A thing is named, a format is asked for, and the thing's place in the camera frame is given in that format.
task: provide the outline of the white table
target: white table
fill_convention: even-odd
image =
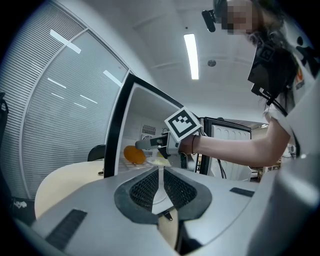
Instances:
[[[34,200],[35,217],[66,198],[72,192],[90,182],[103,179],[98,175],[104,161],[78,162],[63,166],[50,173],[40,184]]]

